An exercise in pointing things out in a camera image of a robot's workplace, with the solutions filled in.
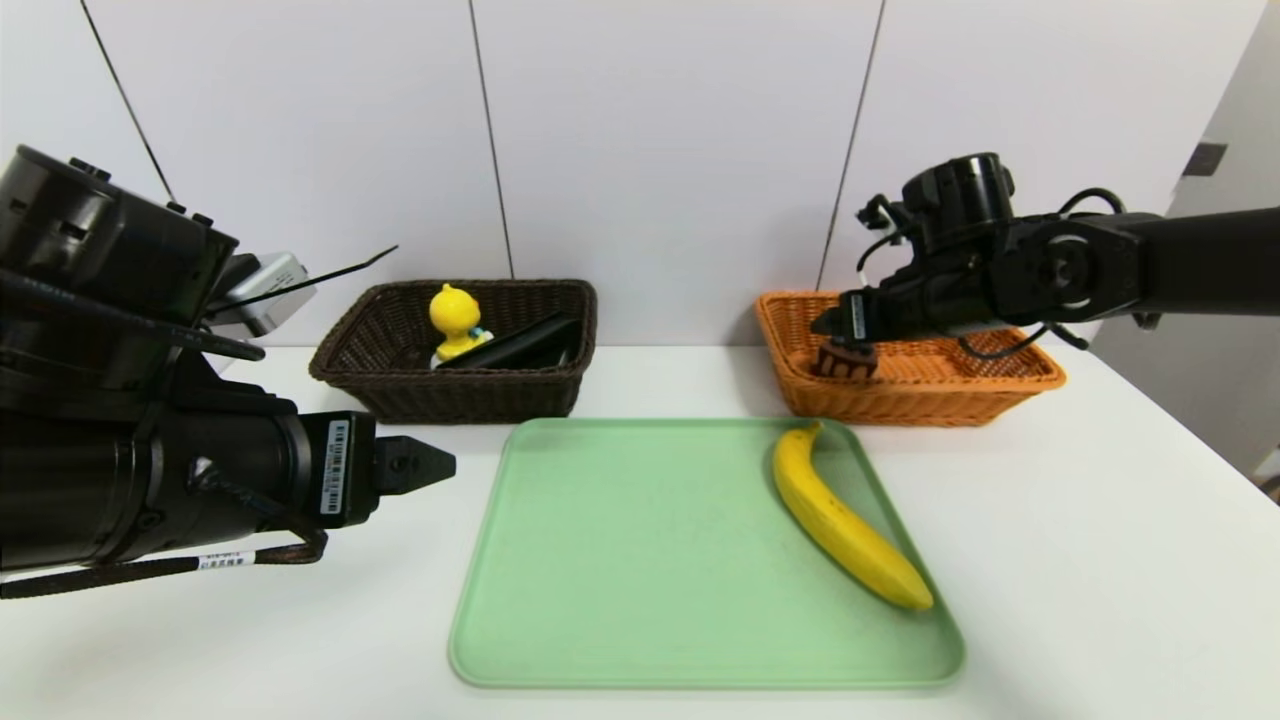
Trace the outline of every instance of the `sticker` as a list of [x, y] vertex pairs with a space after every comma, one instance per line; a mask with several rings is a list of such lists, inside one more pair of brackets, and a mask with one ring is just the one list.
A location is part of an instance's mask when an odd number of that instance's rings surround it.
[[867, 340], [867, 318], [863, 316], [863, 296], [854, 296], [854, 340]]
[[241, 565], [252, 565], [253, 559], [257, 556], [252, 550], [244, 552], [215, 552], [214, 555], [201, 555], [196, 557], [200, 561], [200, 568], [197, 570], [218, 570], [219, 568], [239, 568]]
[[342, 486], [347, 477], [347, 430], [351, 420], [329, 423], [329, 442], [324, 450], [324, 483], [320, 486], [320, 514], [342, 512]]

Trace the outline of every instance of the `yellow banana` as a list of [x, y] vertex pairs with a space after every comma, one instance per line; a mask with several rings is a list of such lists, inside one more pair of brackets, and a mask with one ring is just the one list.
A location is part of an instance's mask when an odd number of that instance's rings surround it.
[[773, 482], [787, 510], [836, 562], [884, 600], [933, 607], [933, 593], [911, 561], [836, 497], [813, 469], [822, 423], [783, 433], [773, 448]]

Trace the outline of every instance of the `panel seam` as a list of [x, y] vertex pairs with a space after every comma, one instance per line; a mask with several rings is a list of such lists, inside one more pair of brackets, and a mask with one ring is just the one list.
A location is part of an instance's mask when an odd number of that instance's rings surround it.
[[858, 124], [863, 119], [863, 108], [867, 104], [867, 87], [872, 82], [872, 65], [876, 64], [876, 46], [879, 44], [881, 26], [884, 23], [884, 5], [888, 0], [881, 0], [879, 13], [876, 15], [876, 32], [872, 35], [872, 49], [867, 54], [867, 70], [863, 73], [863, 87], [858, 92], [858, 109], [854, 111], [854, 127], [849, 132], [849, 147], [845, 150], [845, 167], [840, 170], [840, 183], [836, 186], [836, 202], [831, 208], [831, 224], [827, 225], [827, 243], [822, 249], [822, 264], [818, 265], [818, 282], [813, 290], [822, 290], [822, 275], [827, 272], [827, 255], [831, 252], [831, 241], [836, 234], [836, 222], [840, 217], [840, 199], [845, 193], [845, 181], [849, 177], [849, 161], [854, 158], [854, 140], [858, 138]]
[[480, 73], [480, 97], [484, 100], [484, 122], [489, 129], [489, 155], [493, 158], [493, 182], [498, 188], [498, 215], [502, 218], [502, 240], [507, 246], [507, 272], [516, 279], [516, 259], [511, 254], [511, 231], [507, 228], [507, 202], [502, 195], [502, 173], [498, 170], [498, 142], [493, 133], [493, 113], [489, 109], [489, 86], [484, 77], [484, 60], [480, 56], [480, 27], [476, 23], [475, 0], [467, 0], [471, 12], [471, 38], [476, 46], [476, 69]]
[[106, 69], [111, 73], [111, 81], [115, 83], [115, 90], [120, 94], [120, 100], [124, 101], [124, 109], [129, 111], [129, 119], [133, 122], [133, 129], [137, 131], [138, 138], [142, 141], [142, 147], [146, 149], [147, 158], [151, 159], [151, 167], [155, 168], [156, 176], [160, 178], [160, 184], [164, 186], [165, 195], [169, 196], [169, 201], [177, 202], [178, 199], [173, 196], [169, 181], [164, 177], [164, 170], [160, 169], [160, 161], [156, 160], [156, 154], [151, 150], [151, 142], [147, 141], [147, 135], [142, 132], [142, 124], [138, 122], [137, 113], [133, 111], [133, 104], [129, 102], [129, 96], [125, 95], [124, 86], [120, 85], [120, 76], [115, 73], [115, 65], [111, 64], [111, 56], [108, 55], [106, 45], [102, 44], [102, 36], [97, 32], [97, 24], [93, 23], [93, 14], [88, 10], [87, 0], [81, 0], [81, 9], [84, 10], [84, 19], [88, 20], [88, 29], [93, 33], [93, 40], [97, 42], [99, 53], [102, 54]]

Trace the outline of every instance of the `orange wicker basket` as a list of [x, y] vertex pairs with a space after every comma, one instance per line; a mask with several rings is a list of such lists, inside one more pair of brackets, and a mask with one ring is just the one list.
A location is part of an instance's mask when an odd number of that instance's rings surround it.
[[[771, 292], [755, 302], [773, 356], [773, 372], [787, 407], [796, 415], [835, 418], [868, 425], [986, 425], [1066, 374], [1032, 346], [1000, 360], [968, 355], [954, 340], [888, 342], [877, 346], [879, 368], [869, 379], [823, 378], [810, 365], [823, 338], [809, 324], [836, 305], [833, 292]], [[969, 337], [983, 352], [1023, 340], [1016, 329]]]

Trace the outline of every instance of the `yellow toy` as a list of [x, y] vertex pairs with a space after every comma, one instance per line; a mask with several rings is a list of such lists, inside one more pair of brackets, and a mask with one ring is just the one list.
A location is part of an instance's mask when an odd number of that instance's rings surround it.
[[431, 324], [444, 334], [444, 342], [431, 356], [434, 369], [445, 360], [453, 360], [467, 350], [493, 340], [493, 333], [477, 327], [480, 324], [480, 304], [465, 290], [444, 283], [428, 306]]

